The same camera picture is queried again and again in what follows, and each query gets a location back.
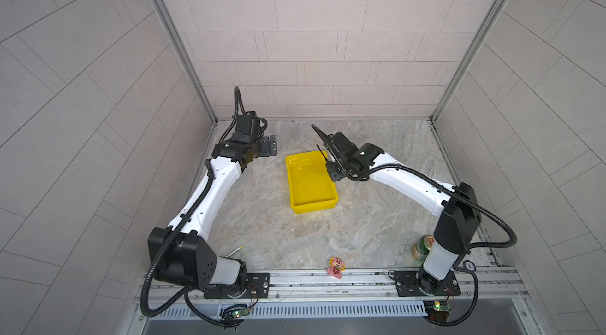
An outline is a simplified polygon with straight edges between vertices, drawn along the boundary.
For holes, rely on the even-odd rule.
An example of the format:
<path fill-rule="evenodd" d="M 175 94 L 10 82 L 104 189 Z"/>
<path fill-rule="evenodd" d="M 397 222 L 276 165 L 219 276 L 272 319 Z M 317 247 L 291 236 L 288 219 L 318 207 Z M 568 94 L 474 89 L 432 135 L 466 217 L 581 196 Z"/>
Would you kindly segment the red handled screwdriver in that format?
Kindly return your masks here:
<path fill-rule="evenodd" d="M 334 161 L 329 150 L 322 148 L 319 145 L 317 145 L 317 148 L 318 148 L 318 151 L 320 153 L 322 153 L 323 158 L 325 159 L 326 163 L 330 163 L 330 162 Z"/>

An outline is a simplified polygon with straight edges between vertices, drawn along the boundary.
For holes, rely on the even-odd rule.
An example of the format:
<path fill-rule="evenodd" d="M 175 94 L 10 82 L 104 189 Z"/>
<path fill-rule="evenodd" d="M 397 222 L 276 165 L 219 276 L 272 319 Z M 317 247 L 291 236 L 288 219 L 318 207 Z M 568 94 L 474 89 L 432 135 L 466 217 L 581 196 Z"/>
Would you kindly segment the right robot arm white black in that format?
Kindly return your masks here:
<path fill-rule="evenodd" d="M 480 213 L 470 203 L 473 188 L 464 184 L 446 186 L 399 163 L 374 144 L 357 147 L 341 132 L 328 135 L 313 125 L 330 158 L 328 174 L 334 181 L 374 180 L 408 196 L 438 218 L 434 244 L 417 273 L 417 286 L 435 296 L 444 290 L 444 281 L 470 251 L 471 240 L 481 222 Z"/>

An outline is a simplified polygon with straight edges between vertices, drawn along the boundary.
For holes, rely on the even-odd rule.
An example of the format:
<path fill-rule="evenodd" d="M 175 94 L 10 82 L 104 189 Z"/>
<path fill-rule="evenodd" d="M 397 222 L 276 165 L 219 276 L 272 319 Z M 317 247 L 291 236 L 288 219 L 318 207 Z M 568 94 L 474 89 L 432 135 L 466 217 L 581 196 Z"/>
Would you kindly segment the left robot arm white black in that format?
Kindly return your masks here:
<path fill-rule="evenodd" d="M 264 134 L 267 121 L 253 111 L 236 115 L 231 125 L 234 132 L 215 145 L 205 162 L 206 176 L 179 215 L 148 237 L 148 281 L 200 291 L 217 288 L 229 295 L 246 290 L 246 264 L 217 256 L 208 237 L 227 193 L 248 164 L 254 158 L 276 155 L 276 147 Z"/>

